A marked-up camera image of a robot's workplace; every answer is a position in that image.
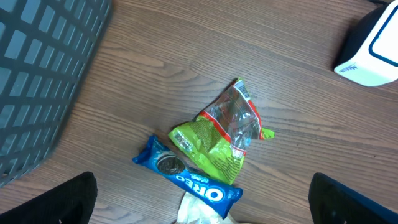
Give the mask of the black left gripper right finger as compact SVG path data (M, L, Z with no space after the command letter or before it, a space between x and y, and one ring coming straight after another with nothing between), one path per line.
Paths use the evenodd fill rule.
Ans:
M320 172L313 175L308 201L317 224L397 224L396 212Z

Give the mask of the beige paper pouch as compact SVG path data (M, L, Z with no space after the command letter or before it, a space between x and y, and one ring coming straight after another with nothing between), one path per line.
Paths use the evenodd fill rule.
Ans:
M249 224L237 222L230 214L223 219L196 196L185 192L175 223L178 224Z

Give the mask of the blue Oreo cookie pack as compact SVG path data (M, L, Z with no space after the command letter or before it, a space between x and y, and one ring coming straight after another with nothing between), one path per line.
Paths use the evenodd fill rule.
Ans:
M189 167L155 135L149 137L145 148L133 157L136 164L165 177L186 192L210 206L222 218L243 195L243 190L212 179Z

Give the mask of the green snack packet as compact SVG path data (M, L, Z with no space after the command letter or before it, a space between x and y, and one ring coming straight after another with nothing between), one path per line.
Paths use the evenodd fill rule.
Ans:
M224 92L189 122L175 127L170 140L211 178L233 184L253 140L274 138L262 127L243 79Z

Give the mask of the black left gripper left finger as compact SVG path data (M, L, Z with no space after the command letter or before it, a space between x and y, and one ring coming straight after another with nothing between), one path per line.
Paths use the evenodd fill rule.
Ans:
M92 172L84 172L1 214L1 224L87 224L98 195Z

